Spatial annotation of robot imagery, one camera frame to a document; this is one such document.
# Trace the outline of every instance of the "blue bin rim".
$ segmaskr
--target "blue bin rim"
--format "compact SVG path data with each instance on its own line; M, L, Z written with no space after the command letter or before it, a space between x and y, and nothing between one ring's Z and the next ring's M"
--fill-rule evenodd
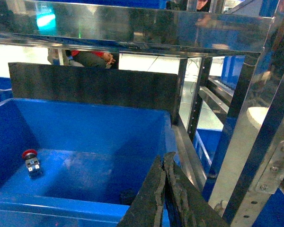
M205 129L205 128L197 128L197 130L204 130L204 131L223 131L223 129Z
M138 108L138 107L128 107L128 106L119 106L119 105L104 105L104 104L91 104L91 103L78 103L78 102L67 102L67 101L56 101L56 100L45 100L45 99L33 99L33 98L9 98L2 102L0 102L0 106L6 104L7 102L13 102L13 101L29 101L34 103L57 103L61 105L88 105L88 106L95 106L95 107L105 107L105 108L114 108L114 109L129 109L129 110L139 110L144 112L157 112L157 113L163 113L165 117L170 118L170 114L166 110L155 110L155 109L146 109L146 108Z

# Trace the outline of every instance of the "stainless steel panel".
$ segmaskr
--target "stainless steel panel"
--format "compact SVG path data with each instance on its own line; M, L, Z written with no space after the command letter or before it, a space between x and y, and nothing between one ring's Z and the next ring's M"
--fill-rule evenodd
M240 84L241 78L249 80L247 91L244 91L246 84ZM283 79L284 8L278 8L275 23L272 25L267 37L265 52L261 54L254 71L249 73L241 72L228 112L228 118L224 124L221 139L213 159L211 171L215 174L215 179L207 181L203 190L203 194L210 197L209 204L211 207L216 207L221 201L225 201L227 204L232 197L233 190L249 158L259 131L264 127L262 123L266 113L258 119L258 126L255 127L254 122L248 118L248 112L254 107L271 108L280 81ZM237 97L244 99L242 105L234 104L236 93ZM280 100L279 110L275 109L276 114L281 115L283 104L284 100Z
M262 119L263 124L223 215L233 227L251 226L269 199L269 193L274 192L276 183L284 177L284 75ZM275 154L281 154L281 160L277 161ZM275 167L278 164L279 170L272 168L267 172L273 164Z
M160 44L262 52L273 21L263 17L29 0L24 1L26 10L12 11L8 9L10 1L14 2L0 0L0 32L35 35L33 39L43 35L44 41L55 36L150 44L150 49L153 44Z
M199 95L203 101L208 104L219 120L224 123L226 121L229 107L206 87L200 87Z
M181 119L177 126L173 125L173 130L176 135L182 171L201 192L206 181L206 174Z
M257 185L256 191L274 194L284 179L284 141L280 142L267 163Z
M212 0L211 12L212 13L223 13L225 2L226 0Z

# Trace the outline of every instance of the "metal frame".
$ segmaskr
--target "metal frame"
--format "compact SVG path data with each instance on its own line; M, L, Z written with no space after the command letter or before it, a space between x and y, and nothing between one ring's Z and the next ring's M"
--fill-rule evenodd
M284 75L223 215L248 227L284 178Z
M195 137L195 131L197 129L198 121L199 121L199 116L202 108L202 98L199 95L199 89L200 86L205 86L207 83L207 79L209 76L210 68L213 62L213 58L202 58L200 67L199 67L199 75L197 82L195 84L195 92L193 96L193 100L191 103L191 113L189 116L189 123L188 123L188 128L187 132L188 135L193 141Z
M253 63L244 62L243 67L246 67L246 70L245 73L242 73L244 71L242 69L211 167L210 174L214 177L207 179L203 190L204 197L208 199L209 204L213 208L221 204L221 201L227 204L232 198L236 197L239 200L237 197L238 191L233 193L233 190L241 178L241 172L245 163L248 161L249 154L258 137L259 131L264 127L264 125L261 127L261 122L259 123L259 127L255 127L248 120L247 111L251 107L270 107L279 83L284 79L284 12L278 12L276 15L276 23L271 27L267 38L266 51L261 54L257 62L257 67ZM269 65L264 68L263 63L267 61L265 59L271 52L274 54ZM251 62L256 61L254 56L251 58L249 56L249 59ZM240 80L242 78L247 80L241 83ZM248 90L243 91L242 84L249 86ZM241 104L236 101L237 104L235 105L236 93L238 96L241 96L241 101L243 101ZM229 208L228 215L232 212L234 211Z
M17 0L16 2L23 3L23 0ZM35 4L42 4L48 8L52 7L57 12L56 18L60 20L60 22L64 21L64 24L61 24L57 28L56 33L49 32L45 35L42 34L39 29L29 28L23 23L23 20L25 21L25 18L22 17L23 15L39 15L40 12L34 8ZM236 223L236 220L242 217L242 209L244 208L242 204L246 204L246 201L248 201L247 197L250 196L246 191L242 191L243 193L240 192L242 196L238 197L239 200L235 200L235 196L239 192L235 192L234 194L232 192L239 178L243 177L242 175L240 176L240 173L244 168L245 162L250 161L249 154L254 153L254 150L252 150L254 142L257 141L257 137L262 135L262 133L259 133L261 132L260 128L250 131L253 125L247 121L246 111L248 108L257 105L270 107L284 72L284 69L280 70L278 68L279 66L271 68L271 65L275 64L272 62L270 62L270 66L263 66L266 62L265 57L269 56L271 52L278 51L283 57L281 62L284 64L284 54L280 52L284 47L283 9L279 7L274 18L263 18L39 1L26 1L25 6L31 8L31 10L26 11L25 7L21 8L21 12L14 10L13 14L15 17L12 21L9 21L8 17L0 21L0 43L46 46L58 49L79 48L81 50L114 50L131 53L151 53L156 55L170 54L180 56L181 58L190 56L202 57L202 70L199 72L200 76L195 89L197 92L195 92L192 101L192 112L189 121L189 137L191 140L195 134L202 106L202 98L199 94L200 86L208 88L214 95L218 96L218 92L216 91L218 86L215 85L216 88L213 89L214 82L209 78L212 57L228 55L246 56L239 82L233 95L231 92L224 92L228 95L228 97L226 97L228 103L225 102L225 104L229 107L229 110L210 175L203 190L204 197L209 200L209 204L212 207L220 204L221 201L227 202L230 200L230 205L234 206L235 209L231 209L229 205L225 212L225 218L229 222ZM82 11L82 15L80 18L74 17L76 13L65 15L59 10L60 7L72 9L74 12ZM115 19L118 23L114 24L112 27L107 24L107 20L105 19L91 19L91 12L95 13L94 11L98 9L100 11L108 10L114 12L119 17L124 17L120 18L120 20ZM143 17L129 17L132 13L139 13L143 15ZM205 17L210 18L208 24L198 26L195 23L191 23L193 20L197 21L197 19ZM107 19L109 23L111 23L113 17L109 16ZM87 23L87 21L96 21L98 25ZM26 26L23 26L23 30L21 30L19 29L19 25ZM96 30L99 25L102 27L101 32ZM82 34L78 35L72 33L76 29L82 29ZM229 43L227 36L224 39L223 35L213 35L217 30L223 32L227 31L230 34L234 32L237 35L237 39L233 43ZM185 71L184 62L185 61L182 61L181 69L179 69L179 94L181 94L183 85L183 75ZM276 86L271 87L271 83L274 82L276 82ZM259 83L263 84L262 89L258 89L258 87L255 86ZM272 96L267 98L263 90L268 87L272 88L269 91ZM211 97L212 100L216 99L212 94L208 97ZM178 135L183 136L183 129L178 131ZM182 147L188 148L187 139L180 143ZM242 157L241 160L236 160L238 154ZM198 185L198 189L201 191L204 184L204 172L202 172L202 167L199 164L192 161L193 158L197 158L194 150L189 149L186 155L183 152L182 155L182 163L186 162L185 171L187 177L190 177L191 181L195 182L194 184ZM234 169L232 169L233 175L229 174L228 166L234 167ZM245 187L249 185L251 185L250 181L245 182ZM269 194L261 193L259 199L262 202L259 204L263 207L268 198ZM259 208L256 209L255 206L252 206L252 209L255 210L255 215L257 211L261 211L262 207L259 206Z

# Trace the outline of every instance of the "person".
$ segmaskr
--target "person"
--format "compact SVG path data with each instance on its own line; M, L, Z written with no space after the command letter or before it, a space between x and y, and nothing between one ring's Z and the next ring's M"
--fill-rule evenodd
M198 0L197 12L209 12L211 0Z
M71 51L72 58L75 62L85 67L106 68L107 65L114 64L115 59L111 53L96 51Z

